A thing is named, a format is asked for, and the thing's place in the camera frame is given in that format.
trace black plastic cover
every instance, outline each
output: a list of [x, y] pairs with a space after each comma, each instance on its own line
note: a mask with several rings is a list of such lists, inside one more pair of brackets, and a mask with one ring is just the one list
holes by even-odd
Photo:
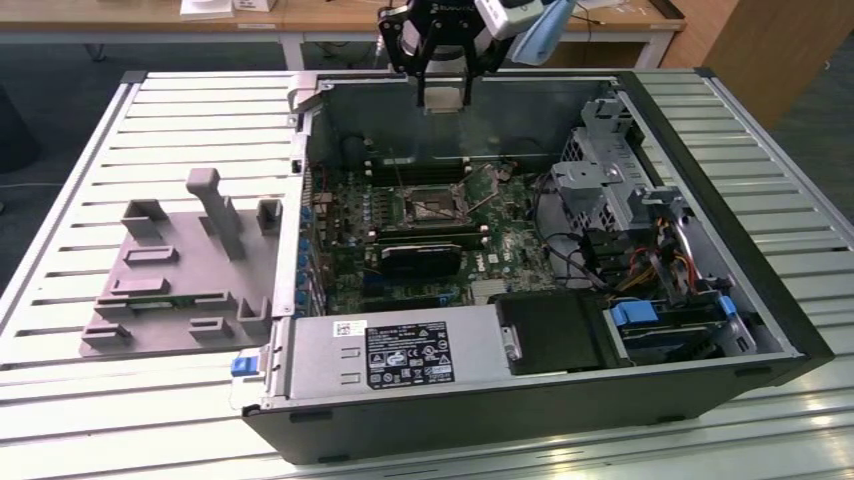
[[621, 366], [598, 299], [598, 295], [585, 290], [497, 297], [500, 323], [516, 328], [520, 339], [522, 358], [510, 361], [514, 375]]

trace metal bracket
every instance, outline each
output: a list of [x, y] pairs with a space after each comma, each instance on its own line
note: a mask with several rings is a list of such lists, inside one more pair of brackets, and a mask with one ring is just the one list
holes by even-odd
[[315, 72], [301, 72], [291, 77], [289, 88], [289, 106], [291, 114], [306, 113], [321, 104], [321, 93], [325, 88], [318, 84]]

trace table leg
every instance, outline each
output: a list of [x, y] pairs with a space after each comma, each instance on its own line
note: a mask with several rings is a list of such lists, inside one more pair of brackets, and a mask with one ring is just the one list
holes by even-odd
[[94, 62], [103, 62], [105, 60], [107, 60], [107, 55], [105, 55], [103, 43], [85, 43], [83, 48], [86, 48], [86, 53], [90, 54], [90, 58]]
[[668, 53], [674, 32], [656, 32], [641, 51], [636, 68], [658, 68]]
[[302, 34], [285, 34], [279, 37], [282, 52], [285, 53], [285, 63], [291, 71], [306, 70], [303, 61], [303, 36]]

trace wooden cabinet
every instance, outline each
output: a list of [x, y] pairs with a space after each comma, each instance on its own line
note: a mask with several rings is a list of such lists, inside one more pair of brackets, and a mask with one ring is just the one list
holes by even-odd
[[853, 0], [672, 0], [688, 20], [662, 67], [710, 67], [765, 128], [854, 28]]

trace sticker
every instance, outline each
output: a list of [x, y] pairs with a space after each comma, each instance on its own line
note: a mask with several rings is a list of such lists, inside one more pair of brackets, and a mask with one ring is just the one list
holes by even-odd
[[365, 329], [369, 326], [367, 320], [347, 320], [333, 323], [334, 337], [361, 337], [365, 335]]
[[454, 381], [454, 358], [445, 322], [363, 327], [363, 331], [369, 387], [374, 390]]
[[274, 30], [277, 28], [275, 23], [239, 23], [238, 28], [247, 28], [251, 30]]

